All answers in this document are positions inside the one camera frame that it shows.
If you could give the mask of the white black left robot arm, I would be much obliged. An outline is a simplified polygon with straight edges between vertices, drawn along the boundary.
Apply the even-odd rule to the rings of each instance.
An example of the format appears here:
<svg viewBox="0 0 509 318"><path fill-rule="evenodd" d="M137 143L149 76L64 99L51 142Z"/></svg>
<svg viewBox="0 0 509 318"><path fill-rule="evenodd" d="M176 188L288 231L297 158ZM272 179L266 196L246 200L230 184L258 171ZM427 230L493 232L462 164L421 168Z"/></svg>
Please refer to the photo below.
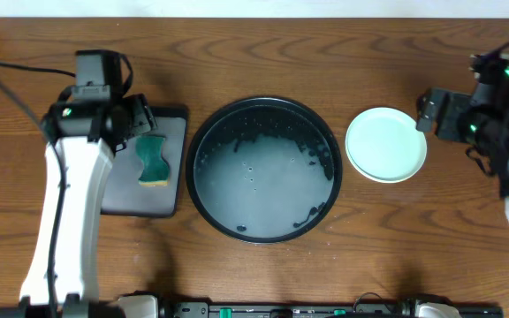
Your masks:
<svg viewBox="0 0 509 318"><path fill-rule="evenodd" d="M99 299L96 248L106 183L118 146L156 128L144 95L60 100L38 124L47 141L46 188L34 257L19 303L0 318L141 317L139 308Z"/></svg>

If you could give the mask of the green yellow sponge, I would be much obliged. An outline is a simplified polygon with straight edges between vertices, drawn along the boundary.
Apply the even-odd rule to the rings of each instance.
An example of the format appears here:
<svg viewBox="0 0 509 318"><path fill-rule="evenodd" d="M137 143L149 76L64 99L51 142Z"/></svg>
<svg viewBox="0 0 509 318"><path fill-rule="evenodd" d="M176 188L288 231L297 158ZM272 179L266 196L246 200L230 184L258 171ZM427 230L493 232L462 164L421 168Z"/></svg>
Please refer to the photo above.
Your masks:
<svg viewBox="0 0 509 318"><path fill-rule="evenodd" d="M141 136L136 140L135 152L143 164L139 176L141 186L167 186L170 180L170 166L163 159L163 136Z"/></svg>

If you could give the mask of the light teal plate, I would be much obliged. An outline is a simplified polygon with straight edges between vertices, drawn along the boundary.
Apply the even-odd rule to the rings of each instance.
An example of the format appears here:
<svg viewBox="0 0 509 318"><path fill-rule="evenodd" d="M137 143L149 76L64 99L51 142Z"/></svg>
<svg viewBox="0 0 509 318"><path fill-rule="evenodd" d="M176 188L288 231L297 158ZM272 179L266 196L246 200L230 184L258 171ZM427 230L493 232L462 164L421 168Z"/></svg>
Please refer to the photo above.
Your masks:
<svg viewBox="0 0 509 318"><path fill-rule="evenodd" d="M357 115L346 131L346 155L364 177L393 184L414 176L427 156L425 135L401 110L376 107Z"/></svg>

